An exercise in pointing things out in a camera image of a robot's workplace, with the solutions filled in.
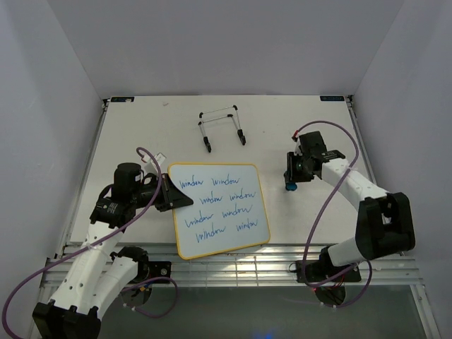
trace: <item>gray wall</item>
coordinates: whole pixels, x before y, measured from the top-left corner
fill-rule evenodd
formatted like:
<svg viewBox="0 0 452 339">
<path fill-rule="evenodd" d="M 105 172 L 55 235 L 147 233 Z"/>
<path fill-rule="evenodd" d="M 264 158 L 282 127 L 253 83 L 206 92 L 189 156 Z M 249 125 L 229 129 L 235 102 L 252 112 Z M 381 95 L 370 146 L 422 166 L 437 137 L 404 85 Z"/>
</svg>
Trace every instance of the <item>gray wall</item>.
<svg viewBox="0 0 452 339">
<path fill-rule="evenodd" d="M 100 99 L 45 0 L 0 0 L 0 305 L 53 256 L 73 203 Z M 36 278 L 9 321 L 25 336 Z M 3 329 L 0 338 L 6 338 Z"/>
<path fill-rule="evenodd" d="M 452 338 L 452 2 L 406 1 L 356 93 L 379 183 L 411 200 L 415 255 Z"/>
<path fill-rule="evenodd" d="M 49 0 L 102 98 L 354 93 L 403 0 Z"/>
</svg>

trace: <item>table surface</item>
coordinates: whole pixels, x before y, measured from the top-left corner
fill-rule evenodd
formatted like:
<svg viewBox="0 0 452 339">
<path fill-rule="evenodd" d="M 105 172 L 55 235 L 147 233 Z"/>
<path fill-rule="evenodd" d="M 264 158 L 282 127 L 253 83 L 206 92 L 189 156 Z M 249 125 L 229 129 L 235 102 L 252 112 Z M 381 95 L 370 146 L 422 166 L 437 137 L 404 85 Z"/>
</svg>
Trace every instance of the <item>table surface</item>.
<svg viewBox="0 0 452 339">
<path fill-rule="evenodd" d="M 198 127 L 199 112 L 236 105 L 246 136 L 239 142 L 230 119 L 206 124 L 212 145 L 208 153 Z M 353 136 L 352 120 L 345 102 L 321 102 L 318 95 L 267 96 L 165 96 L 135 97 L 133 102 L 111 102 L 91 162 L 80 199 L 70 241 L 85 239 L 89 217 L 101 190 L 113 181 L 121 162 L 140 163 L 135 149 L 163 153 L 173 162 L 251 162 L 259 170 L 270 224 L 271 244 L 303 244 L 312 223 L 333 187 L 315 179 L 299 184 L 298 190 L 285 190 L 283 173 L 286 153 L 295 149 L 290 138 L 301 125 L 313 120 L 329 120 L 344 126 Z M 320 131 L 327 148 L 339 150 L 348 159 L 354 156 L 350 139 L 333 126 L 317 124 L 304 132 Z M 360 155 L 355 169 L 368 177 Z M 337 194 L 324 213 L 313 243 L 330 244 L 354 236 L 357 212 Z M 176 242 L 171 212 L 151 208 L 125 232 L 121 244 L 173 244 Z"/>
</svg>

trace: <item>blue handwriting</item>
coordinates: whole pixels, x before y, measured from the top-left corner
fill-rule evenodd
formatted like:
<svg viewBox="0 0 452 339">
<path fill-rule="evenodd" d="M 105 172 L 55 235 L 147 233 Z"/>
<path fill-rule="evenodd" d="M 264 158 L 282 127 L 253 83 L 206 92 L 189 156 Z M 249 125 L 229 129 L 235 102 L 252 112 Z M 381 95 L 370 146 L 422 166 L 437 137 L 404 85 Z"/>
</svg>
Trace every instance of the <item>blue handwriting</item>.
<svg viewBox="0 0 452 339">
<path fill-rule="evenodd" d="M 243 212 L 247 212 L 249 213 L 249 211 L 253 208 L 253 206 L 249 206 L 249 208 L 237 208 L 237 203 L 235 203 L 235 209 L 234 210 L 229 210 L 226 213 L 225 212 L 221 212 L 223 214 L 223 217 L 229 217 L 230 215 L 237 215 Z"/>
<path fill-rule="evenodd" d="M 257 226 L 258 220 L 256 219 L 256 222 L 254 221 L 249 221 L 249 218 L 246 219 L 246 222 L 242 222 L 241 225 L 235 225 L 235 227 L 237 228 L 237 231 L 243 231 L 245 229 L 250 230 L 253 226 Z"/>
<path fill-rule="evenodd" d="M 245 193 L 243 194 L 243 189 L 240 190 L 240 194 L 234 193 L 233 196 L 229 195 L 229 199 L 231 201 L 237 200 L 237 199 L 246 199 L 246 198 L 254 198 L 256 196 L 256 192 L 254 193 Z"/>
<path fill-rule="evenodd" d="M 201 213 L 201 211 L 199 211 L 199 219 L 197 217 L 195 217 L 193 220 L 187 222 L 185 220 L 185 225 L 190 228 L 193 225 L 197 225 L 197 224 L 201 224 L 202 222 L 205 222 L 206 220 L 212 219 L 213 214 L 209 215 L 208 217 L 204 217 Z"/>
<path fill-rule="evenodd" d="M 213 186 L 217 186 L 217 185 L 232 185 L 232 184 L 238 184 L 240 181 L 240 178 L 238 179 L 229 179 L 229 174 L 227 175 L 226 179 L 214 179 L 212 178 L 212 184 Z"/>
<path fill-rule="evenodd" d="M 199 198 L 199 200 L 201 201 L 201 203 L 204 205 L 205 203 L 217 203 L 218 201 L 221 201 L 223 199 L 223 197 L 217 198 L 216 196 L 213 196 L 213 191 L 210 191 L 210 196 L 208 196 L 207 198 L 201 199 Z"/>
<path fill-rule="evenodd" d="M 226 226 L 224 226 L 222 229 L 221 228 L 213 229 L 213 222 L 212 222 L 212 232 L 208 232 L 208 231 L 204 230 L 204 233 L 201 233 L 201 234 L 195 233 L 196 241 L 199 244 L 199 242 L 202 242 L 203 240 L 207 240 L 208 238 L 212 238 L 219 233 L 223 233 L 225 231 L 225 228 L 226 228 Z"/>
<path fill-rule="evenodd" d="M 187 182 L 187 181 L 185 181 L 185 182 L 181 182 L 180 180 L 179 180 L 179 183 L 180 183 L 180 185 L 181 185 L 181 188 L 185 188 L 185 187 L 187 187 L 187 186 L 199 186 L 199 185 L 202 185 L 203 184 L 203 180 L 201 180 L 201 181 L 198 181 L 198 180 L 195 180 L 195 176 L 194 175 L 192 175 L 191 176 L 191 181 L 190 182 Z"/>
</svg>

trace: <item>purple cable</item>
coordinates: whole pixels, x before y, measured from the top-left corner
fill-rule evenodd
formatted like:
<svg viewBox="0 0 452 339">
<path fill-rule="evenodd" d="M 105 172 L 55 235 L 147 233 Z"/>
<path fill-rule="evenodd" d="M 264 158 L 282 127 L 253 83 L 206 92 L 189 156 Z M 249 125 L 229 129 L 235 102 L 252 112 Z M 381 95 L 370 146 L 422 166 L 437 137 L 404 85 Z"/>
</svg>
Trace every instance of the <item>purple cable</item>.
<svg viewBox="0 0 452 339">
<path fill-rule="evenodd" d="M 169 307 L 169 309 L 167 309 L 162 314 L 152 314 L 152 313 L 149 313 L 149 312 L 145 311 L 144 309 L 138 309 L 138 308 L 133 307 L 131 305 L 127 305 L 127 306 L 131 307 L 134 311 L 137 311 L 138 313 L 141 313 L 142 315 L 147 316 L 147 317 L 152 318 L 152 319 L 159 319 L 159 318 L 162 318 L 162 317 L 166 316 L 168 313 L 170 313 L 173 310 L 173 308 L 175 308 L 175 306 L 177 304 L 177 300 L 179 299 L 179 288 L 177 287 L 176 282 L 173 279 L 171 279 L 171 278 L 156 277 L 156 278 L 147 279 L 147 280 L 144 280 L 144 281 L 142 281 L 142 282 L 140 282 L 140 283 L 138 283 L 138 284 L 136 284 L 134 286 L 130 286 L 130 287 L 124 288 L 121 291 L 121 293 L 130 291 L 130 290 L 134 290 L 137 287 L 140 287 L 140 286 L 143 286 L 143 285 L 152 284 L 152 283 L 154 283 L 156 281 L 159 281 L 159 280 L 169 281 L 170 283 L 172 283 L 174 285 L 174 287 L 176 289 L 176 295 L 174 296 L 174 301 L 173 301 L 172 305 Z"/>
<path fill-rule="evenodd" d="M 356 265 L 350 265 L 347 268 L 344 268 L 343 270 L 341 270 L 339 273 L 332 275 L 331 277 L 328 277 L 325 280 L 322 280 L 321 282 L 317 282 L 317 283 L 312 283 L 312 282 L 308 282 L 307 278 L 306 278 L 306 259 L 308 256 L 308 250 L 309 250 L 309 246 L 311 245 L 311 241 L 312 241 L 312 237 L 314 236 L 314 232 L 316 231 L 317 226 L 319 225 L 320 219 L 322 218 L 323 213 L 325 212 L 325 209 L 328 207 L 328 204 L 330 203 L 330 201 L 333 199 L 334 195 L 339 191 L 340 185 L 342 185 L 342 183 L 345 181 L 345 179 L 347 178 L 347 175 L 351 172 L 351 167 L 353 167 L 356 163 L 356 161 L 358 160 L 359 157 L 359 148 L 358 148 L 358 144 L 355 141 L 355 139 L 353 138 L 352 134 L 350 134 L 349 131 L 347 131 L 345 128 L 343 128 L 341 125 L 336 124 L 334 122 L 331 121 L 326 121 L 326 120 L 316 120 L 316 121 L 311 121 L 308 124 L 303 125 L 302 127 L 300 127 L 298 129 L 299 133 L 301 130 L 305 129 L 308 126 L 311 126 L 313 124 L 327 124 L 327 125 L 331 125 L 334 127 L 338 127 L 340 130 L 342 130 L 345 134 L 347 134 L 347 136 L 350 138 L 350 140 L 353 143 L 353 146 L 355 147 L 355 157 L 353 158 L 352 162 L 350 163 L 349 168 L 347 168 L 343 174 L 343 176 L 340 178 L 339 182 L 336 184 L 336 186 L 334 187 L 334 189 L 332 190 L 332 192 L 330 193 L 330 195 L 328 196 L 328 198 L 325 200 L 325 203 L 323 203 L 319 214 L 317 215 L 314 224 L 312 225 L 311 231 L 309 232 L 309 236 L 308 239 L 306 240 L 306 244 L 304 247 L 304 252 L 303 252 L 303 260 L 302 260 L 302 275 L 304 278 L 304 281 L 306 282 L 306 285 L 310 286 L 310 287 L 320 287 L 326 283 L 329 283 L 331 281 L 333 281 L 336 278 L 339 278 L 340 276 L 346 274 L 346 272 L 352 270 L 353 268 L 357 267 Z M 353 304 L 354 302 L 356 302 L 367 290 L 369 284 L 370 284 L 370 280 L 372 278 L 372 266 L 370 264 L 369 261 L 367 261 L 368 265 L 369 265 L 369 277 L 367 279 L 366 285 L 363 287 L 362 291 L 352 300 L 350 300 L 349 302 L 346 302 L 345 304 L 341 304 L 338 307 L 345 307 L 345 306 L 349 306 L 351 304 Z"/>
<path fill-rule="evenodd" d="M 142 147 L 138 147 L 136 149 L 136 152 L 138 153 L 138 155 L 141 156 L 141 159 L 143 159 L 144 155 L 141 153 L 144 152 L 147 155 L 149 155 L 149 157 L 151 158 L 151 160 L 154 162 L 155 166 L 157 167 L 157 173 L 158 173 L 158 182 L 157 182 L 157 189 L 155 190 L 155 193 L 153 195 L 153 197 L 151 198 L 151 200 L 149 201 L 149 203 L 146 205 L 146 207 L 139 213 L 137 214 L 132 220 L 130 220 L 128 223 L 124 224 L 124 226 L 121 226 L 119 229 L 117 229 L 116 231 L 110 233 L 109 235 L 93 242 L 90 246 L 97 246 L 98 244 L 100 244 L 101 242 L 104 242 L 105 240 L 110 239 L 111 237 L 114 237 L 116 234 L 123 232 L 127 227 L 129 227 L 130 225 L 132 225 L 135 221 L 137 221 L 137 219 L 141 218 L 143 216 L 144 213 L 146 213 L 146 211 L 149 209 L 149 207 L 151 207 L 154 203 L 154 200 L 157 198 L 158 192 L 160 191 L 160 187 L 162 186 L 162 171 L 160 169 L 160 166 L 158 164 L 158 161 L 154 158 L 154 156 L 145 148 Z M 26 277 L 23 281 L 21 281 L 19 283 L 19 285 L 16 286 L 16 288 L 14 288 L 14 290 L 10 293 L 10 295 L 8 296 L 8 298 L 5 301 L 5 304 L 3 306 L 3 311 L 1 312 L 1 324 L 3 325 L 4 330 L 6 331 L 6 333 L 12 337 L 13 339 L 22 339 L 21 337 L 19 337 L 18 335 L 16 335 L 9 327 L 8 325 L 8 320 L 7 320 L 7 315 L 8 315 L 8 308 L 9 308 L 9 304 L 11 303 L 11 300 L 14 298 L 14 295 L 16 295 L 16 293 L 26 284 L 28 283 L 30 280 L 32 280 L 33 278 L 37 277 L 40 274 L 43 274 L 44 272 L 47 272 L 50 268 L 53 268 L 57 265 L 59 265 L 60 263 L 63 263 L 65 261 L 68 261 L 69 259 L 72 259 L 75 256 L 78 256 L 79 254 L 82 254 L 84 252 L 86 252 L 89 249 L 89 247 L 83 247 L 82 249 L 79 249 L 78 251 L 75 251 L 72 254 L 69 254 L 67 256 L 65 256 L 64 258 L 59 259 L 58 261 L 55 261 L 54 263 L 51 263 L 48 266 L 45 266 L 44 268 L 41 268 L 40 270 L 37 270 L 36 272 L 34 272 L 32 275 Z"/>
</svg>

